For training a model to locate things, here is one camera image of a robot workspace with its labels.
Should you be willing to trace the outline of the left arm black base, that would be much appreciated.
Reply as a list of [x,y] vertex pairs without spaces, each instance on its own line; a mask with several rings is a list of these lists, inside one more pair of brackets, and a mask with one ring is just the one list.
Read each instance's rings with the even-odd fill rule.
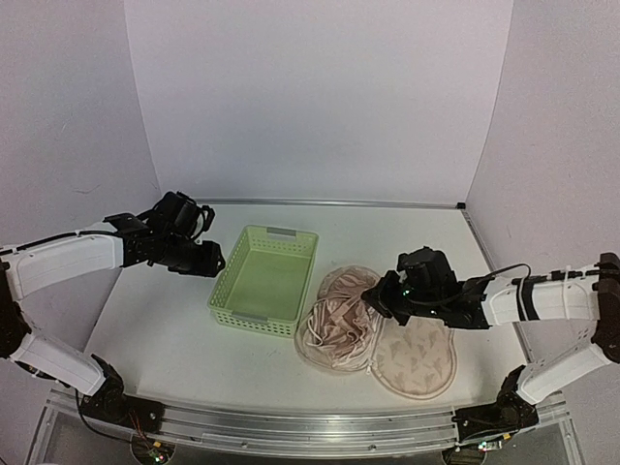
[[94,394],[78,398],[78,412],[83,417],[134,428],[141,433],[158,433],[165,412],[164,404],[127,394],[118,372],[102,358],[92,357],[103,370],[104,382]]

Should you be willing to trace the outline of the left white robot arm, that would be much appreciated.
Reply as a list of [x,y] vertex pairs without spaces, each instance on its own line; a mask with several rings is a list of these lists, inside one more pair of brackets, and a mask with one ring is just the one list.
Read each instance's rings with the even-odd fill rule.
[[89,227],[1,250],[1,357],[86,396],[110,423],[130,415],[110,364],[47,334],[23,309],[48,290],[90,275],[159,265],[185,276],[214,278],[225,268],[218,243],[202,239],[215,210],[181,192],[165,193],[139,214],[117,213]]

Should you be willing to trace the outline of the floral mesh laundry bag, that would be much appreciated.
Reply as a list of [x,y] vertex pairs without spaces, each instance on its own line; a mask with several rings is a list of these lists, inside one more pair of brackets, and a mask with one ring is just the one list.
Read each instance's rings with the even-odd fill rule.
[[411,319],[401,326],[382,317],[370,362],[355,372],[361,371],[403,397],[436,398],[450,388],[456,375],[453,331],[432,319]]

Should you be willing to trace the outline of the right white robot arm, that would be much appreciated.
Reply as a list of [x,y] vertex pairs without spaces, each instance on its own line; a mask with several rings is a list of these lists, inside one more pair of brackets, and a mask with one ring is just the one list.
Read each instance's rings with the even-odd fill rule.
[[582,268],[509,277],[505,269],[457,279],[446,255],[423,247],[402,254],[362,300],[382,317],[406,325],[413,317],[453,329],[483,330],[515,323],[592,322],[593,330],[553,360],[518,368],[512,391],[493,401],[487,419],[508,429],[550,393],[619,360],[619,258],[603,253]]

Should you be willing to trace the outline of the pink bra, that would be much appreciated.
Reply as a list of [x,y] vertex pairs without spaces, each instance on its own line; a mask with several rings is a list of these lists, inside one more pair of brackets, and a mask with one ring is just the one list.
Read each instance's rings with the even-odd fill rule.
[[335,372],[366,368],[380,334],[382,317],[361,296],[378,281],[379,275],[365,266],[349,265],[331,271],[297,326],[294,344],[300,356]]

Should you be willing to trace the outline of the green plastic basket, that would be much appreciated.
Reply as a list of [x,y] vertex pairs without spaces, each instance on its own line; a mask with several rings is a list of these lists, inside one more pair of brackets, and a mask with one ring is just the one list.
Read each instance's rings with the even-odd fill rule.
[[310,285],[319,236],[246,226],[208,301],[221,326],[294,336]]

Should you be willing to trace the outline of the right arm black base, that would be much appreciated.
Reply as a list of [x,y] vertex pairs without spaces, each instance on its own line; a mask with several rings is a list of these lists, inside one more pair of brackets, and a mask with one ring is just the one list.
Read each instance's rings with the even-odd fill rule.
[[525,366],[515,368],[505,378],[494,402],[457,409],[451,421],[456,425],[460,444],[486,436],[499,437],[535,426],[537,408],[517,394],[517,381]]

